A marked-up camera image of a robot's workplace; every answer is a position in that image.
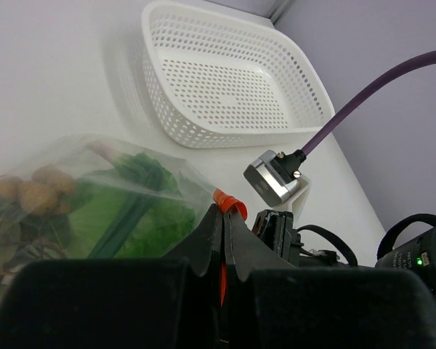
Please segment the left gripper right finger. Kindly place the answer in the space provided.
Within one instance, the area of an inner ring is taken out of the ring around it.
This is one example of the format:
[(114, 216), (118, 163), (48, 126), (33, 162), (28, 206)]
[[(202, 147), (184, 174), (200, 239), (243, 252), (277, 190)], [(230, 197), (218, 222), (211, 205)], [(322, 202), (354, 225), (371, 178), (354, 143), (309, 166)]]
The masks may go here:
[(237, 212), (223, 220), (231, 348), (436, 348), (436, 302), (412, 272), (292, 265)]

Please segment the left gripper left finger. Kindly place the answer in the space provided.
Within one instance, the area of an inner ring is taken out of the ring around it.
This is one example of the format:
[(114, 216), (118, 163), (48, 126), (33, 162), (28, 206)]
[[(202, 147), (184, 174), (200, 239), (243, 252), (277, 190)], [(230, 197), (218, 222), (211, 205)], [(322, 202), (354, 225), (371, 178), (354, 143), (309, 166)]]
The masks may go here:
[(24, 267), (0, 305), (0, 348), (215, 348), (222, 213), (162, 258)]

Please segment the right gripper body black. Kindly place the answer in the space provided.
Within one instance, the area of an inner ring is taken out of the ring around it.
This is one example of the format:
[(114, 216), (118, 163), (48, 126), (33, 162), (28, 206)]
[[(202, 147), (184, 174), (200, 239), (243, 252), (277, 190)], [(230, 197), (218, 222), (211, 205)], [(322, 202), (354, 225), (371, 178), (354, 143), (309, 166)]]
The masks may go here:
[(294, 228), (294, 215), (266, 209), (257, 214), (251, 231), (279, 257), (299, 267), (302, 241)]

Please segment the clear zip bag orange seal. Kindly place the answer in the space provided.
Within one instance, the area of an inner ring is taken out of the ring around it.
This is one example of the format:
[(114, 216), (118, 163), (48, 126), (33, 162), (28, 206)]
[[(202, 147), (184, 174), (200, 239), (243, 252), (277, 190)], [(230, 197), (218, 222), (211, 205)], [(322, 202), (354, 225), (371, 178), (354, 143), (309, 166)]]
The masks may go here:
[(184, 159), (117, 140), (58, 143), (0, 176), (0, 302), (32, 262), (163, 257), (212, 204), (248, 215)]

